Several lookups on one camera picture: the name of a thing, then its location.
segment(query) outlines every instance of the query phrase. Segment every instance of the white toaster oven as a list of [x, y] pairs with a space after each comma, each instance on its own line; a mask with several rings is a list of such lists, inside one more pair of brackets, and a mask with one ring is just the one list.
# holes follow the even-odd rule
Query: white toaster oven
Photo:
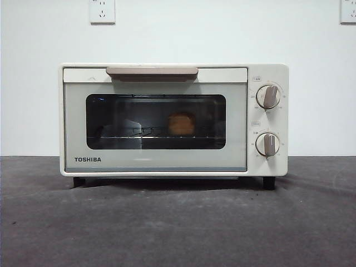
[[60, 170], [84, 177], [274, 177], [288, 166], [281, 64], [63, 64]]

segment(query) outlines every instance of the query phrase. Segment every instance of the temperature dial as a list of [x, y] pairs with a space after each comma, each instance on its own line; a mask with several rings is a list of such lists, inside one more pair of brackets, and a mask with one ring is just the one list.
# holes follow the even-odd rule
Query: temperature dial
[[278, 87], [275, 85], [266, 85], [261, 87], [257, 92], [257, 103], [266, 110], [274, 108], [280, 100]]
[[274, 156], [279, 150], [278, 137], [273, 133], [264, 133], [256, 140], [256, 148], [265, 157]]

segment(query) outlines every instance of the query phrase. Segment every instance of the wall outlet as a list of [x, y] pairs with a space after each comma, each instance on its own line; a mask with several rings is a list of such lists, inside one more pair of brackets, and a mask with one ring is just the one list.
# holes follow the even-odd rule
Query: wall outlet
[[356, 23], [356, 0], [341, 0], [340, 22]]
[[115, 0], [89, 0], [89, 17], [92, 24], [114, 24]]

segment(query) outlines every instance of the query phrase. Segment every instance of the gray carpet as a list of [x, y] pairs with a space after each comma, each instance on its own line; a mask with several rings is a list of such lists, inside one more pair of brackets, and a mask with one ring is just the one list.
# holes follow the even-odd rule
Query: gray carpet
[[90, 180], [1, 158], [3, 267], [356, 266], [356, 157], [291, 157], [238, 181]]

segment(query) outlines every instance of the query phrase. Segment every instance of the control knob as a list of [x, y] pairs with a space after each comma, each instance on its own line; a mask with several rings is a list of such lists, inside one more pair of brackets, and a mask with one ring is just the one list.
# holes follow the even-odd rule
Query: control knob
[[261, 155], [272, 157], [279, 150], [278, 137], [273, 133], [263, 133], [256, 140], [256, 148]]
[[256, 95], [257, 103], [266, 110], [274, 108], [280, 100], [280, 92], [275, 85], [261, 87]]

